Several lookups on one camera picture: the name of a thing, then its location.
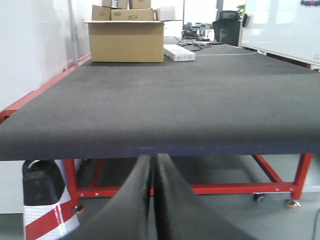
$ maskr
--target white wall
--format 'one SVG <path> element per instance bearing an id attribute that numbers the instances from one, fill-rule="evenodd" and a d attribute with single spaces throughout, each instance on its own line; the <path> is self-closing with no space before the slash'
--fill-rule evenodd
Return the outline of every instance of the white wall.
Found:
<path id="1" fill-rule="evenodd" d="M 72 1 L 75 36 L 68 0 L 0 1 L 0 111 L 88 54 L 88 28 L 80 21 L 100 0 Z M 22 163 L 0 162 L 0 214 L 23 212 Z"/>

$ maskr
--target black foam pad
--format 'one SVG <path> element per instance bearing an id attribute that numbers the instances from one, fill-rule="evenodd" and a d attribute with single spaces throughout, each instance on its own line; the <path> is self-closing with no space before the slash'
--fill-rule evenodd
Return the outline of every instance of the black foam pad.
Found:
<path id="1" fill-rule="evenodd" d="M 159 240 L 254 240 L 209 208 L 180 175 L 168 154 L 158 154 L 154 212 Z"/>
<path id="2" fill-rule="evenodd" d="M 117 194 L 89 221 L 62 240 L 146 240 L 151 158 L 141 155 Z"/>

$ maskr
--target black curved object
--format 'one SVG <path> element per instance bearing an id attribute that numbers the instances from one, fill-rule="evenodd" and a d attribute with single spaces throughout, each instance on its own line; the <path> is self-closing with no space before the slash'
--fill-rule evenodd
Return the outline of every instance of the black curved object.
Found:
<path id="1" fill-rule="evenodd" d="M 117 194 L 89 221 L 61 240 L 146 240 L 151 158 L 139 156 Z"/>
<path id="2" fill-rule="evenodd" d="M 155 164 L 154 212 L 158 240 L 256 239 L 202 202 L 164 153 Z"/>
<path id="3" fill-rule="evenodd" d="M 56 204 L 66 186 L 58 165 L 54 160 L 34 162 L 27 160 L 22 165 L 24 205 Z"/>

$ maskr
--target small cardboard box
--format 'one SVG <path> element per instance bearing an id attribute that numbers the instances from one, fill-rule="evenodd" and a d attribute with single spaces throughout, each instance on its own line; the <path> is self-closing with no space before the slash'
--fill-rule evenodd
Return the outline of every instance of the small cardboard box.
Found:
<path id="1" fill-rule="evenodd" d="M 130 9 L 150 9 L 151 0 L 129 0 Z"/>
<path id="2" fill-rule="evenodd" d="M 156 19 L 158 21 L 176 20 L 175 6 L 161 6 L 156 10 Z"/>
<path id="3" fill-rule="evenodd" d="M 111 8 L 107 6 L 92 5 L 92 20 L 111 20 Z"/>
<path id="4" fill-rule="evenodd" d="M 156 12 L 149 9 L 112 9 L 111 20 L 113 21 L 155 21 Z"/>
<path id="5" fill-rule="evenodd" d="M 161 21 L 85 21 L 93 62 L 162 63 Z"/>
<path id="6" fill-rule="evenodd" d="M 128 0 L 102 0 L 102 6 L 113 9 L 127 9 Z"/>

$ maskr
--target red frame leg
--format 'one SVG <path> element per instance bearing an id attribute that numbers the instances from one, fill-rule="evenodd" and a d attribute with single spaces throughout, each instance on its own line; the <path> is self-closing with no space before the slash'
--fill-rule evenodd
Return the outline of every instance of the red frame leg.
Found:
<path id="1" fill-rule="evenodd" d="M 76 175 L 75 160 L 65 159 L 64 167 L 65 167 L 66 179 L 68 181 L 68 190 L 69 190 L 71 202 L 74 207 L 78 207 L 80 205 L 80 201 L 79 201 L 79 198 L 77 197 L 78 180 Z"/>
<path id="2" fill-rule="evenodd" d="M 293 200 L 299 200 L 301 198 L 302 190 L 307 178 L 308 169 L 312 161 L 312 156 L 313 155 L 311 153 L 301 154 L 300 156 L 299 164 L 294 178 L 295 187 L 290 194 Z"/>

